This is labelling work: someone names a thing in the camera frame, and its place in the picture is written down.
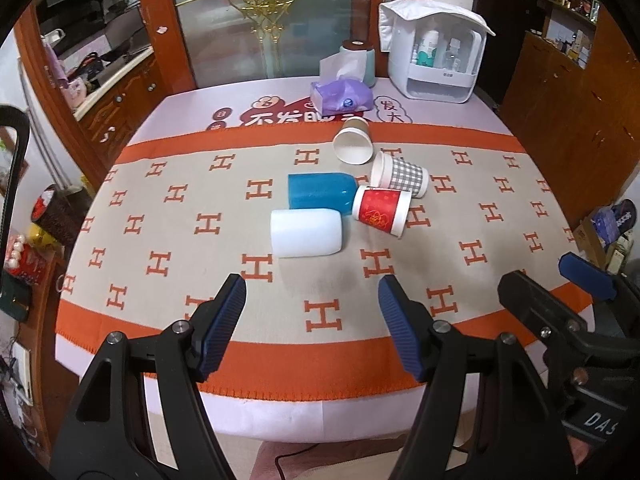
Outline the orange beige H-pattern tablecloth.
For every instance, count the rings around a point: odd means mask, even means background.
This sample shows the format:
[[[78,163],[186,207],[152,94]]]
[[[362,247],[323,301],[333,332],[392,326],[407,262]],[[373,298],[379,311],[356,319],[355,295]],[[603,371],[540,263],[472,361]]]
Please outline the orange beige H-pattern tablecloth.
[[[393,274],[408,296],[463,333],[514,333],[498,281],[521,270],[583,316],[591,300],[564,280],[573,233],[549,185],[480,100],[404,98],[387,80],[367,114],[379,152],[427,170],[404,232],[345,218],[338,252],[284,258],[270,217],[291,174],[346,172],[307,78],[258,80],[164,99],[108,172],[62,283],[55,357],[85,373],[105,336],[154,335],[212,298],[228,275],[247,300],[220,369],[203,387],[222,434],[285,442],[359,440],[408,429],[422,390],[405,372],[378,307]]]

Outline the purple tissue pack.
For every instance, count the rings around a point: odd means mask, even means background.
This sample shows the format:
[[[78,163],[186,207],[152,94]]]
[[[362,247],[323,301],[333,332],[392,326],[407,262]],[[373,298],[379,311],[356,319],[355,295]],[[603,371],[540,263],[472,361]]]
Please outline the purple tissue pack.
[[[355,114],[372,110],[373,93],[357,79],[337,79],[326,84],[313,82],[310,102],[323,117]]]

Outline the wooden shelf cabinet right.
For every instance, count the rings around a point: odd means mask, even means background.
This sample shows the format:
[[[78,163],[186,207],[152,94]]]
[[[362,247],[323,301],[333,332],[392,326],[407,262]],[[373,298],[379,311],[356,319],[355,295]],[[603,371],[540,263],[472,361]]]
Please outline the wooden shelf cabinet right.
[[[499,116],[578,226],[638,170],[639,57],[600,0],[536,3]]]

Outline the white cosmetics storage box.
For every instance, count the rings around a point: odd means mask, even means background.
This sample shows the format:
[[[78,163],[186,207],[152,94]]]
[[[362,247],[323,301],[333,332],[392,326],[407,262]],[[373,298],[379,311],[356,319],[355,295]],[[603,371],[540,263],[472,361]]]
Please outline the white cosmetics storage box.
[[[435,0],[393,0],[378,6],[388,76],[412,100],[466,102],[493,34],[484,18],[462,6]]]

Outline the blue plastic cup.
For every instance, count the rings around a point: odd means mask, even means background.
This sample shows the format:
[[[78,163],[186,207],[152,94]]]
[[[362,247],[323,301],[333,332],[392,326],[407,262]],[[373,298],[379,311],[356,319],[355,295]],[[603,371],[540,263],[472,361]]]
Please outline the blue plastic cup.
[[[291,209],[333,209],[343,216],[352,213],[359,184],[350,174],[290,174],[288,206]]]

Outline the wooden side cabinet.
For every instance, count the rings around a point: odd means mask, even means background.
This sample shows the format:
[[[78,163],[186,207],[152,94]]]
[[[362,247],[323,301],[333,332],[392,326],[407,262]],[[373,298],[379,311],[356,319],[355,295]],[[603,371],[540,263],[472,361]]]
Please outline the wooden side cabinet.
[[[98,186],[168,95],[141,0],[32,0],[15,37],[29,87]]]

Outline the white plastic cup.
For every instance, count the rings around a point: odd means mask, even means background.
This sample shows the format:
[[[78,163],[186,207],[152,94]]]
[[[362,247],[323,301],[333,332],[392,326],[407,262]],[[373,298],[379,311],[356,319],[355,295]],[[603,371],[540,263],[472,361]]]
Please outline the white plastic cup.
[[[277,209],[270,214],[270,242],[277,258],[321,257],[343,246],[341,214],[333,209]]]

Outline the white paper cup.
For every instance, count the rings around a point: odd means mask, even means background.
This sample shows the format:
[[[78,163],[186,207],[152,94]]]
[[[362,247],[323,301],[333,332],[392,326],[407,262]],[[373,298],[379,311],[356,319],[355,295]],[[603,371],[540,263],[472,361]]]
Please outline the white paper cup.
[[[335,156],[344,164],[360,166],[373,156],[369,124],[362,117],[348,118],[332,141]]]

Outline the grey checkered paper cup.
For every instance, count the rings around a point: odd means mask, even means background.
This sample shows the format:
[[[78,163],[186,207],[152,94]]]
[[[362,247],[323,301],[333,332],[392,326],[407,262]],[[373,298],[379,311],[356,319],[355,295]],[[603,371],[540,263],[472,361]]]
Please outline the grey checkered paper cup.
[[[407,162],[402,157],[378,152],[371,168],[370,185],[404,191],[413,198],[422,198],[426,194],[429,178],[425,168]]]

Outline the red paper cup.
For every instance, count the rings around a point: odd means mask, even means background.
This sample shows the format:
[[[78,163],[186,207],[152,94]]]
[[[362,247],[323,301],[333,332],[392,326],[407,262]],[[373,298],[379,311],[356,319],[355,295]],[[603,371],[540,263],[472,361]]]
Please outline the red paper cup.
[[[406,191],[360,185],[352,203],[352,215],[366,226],[401,238],[411,200]]]

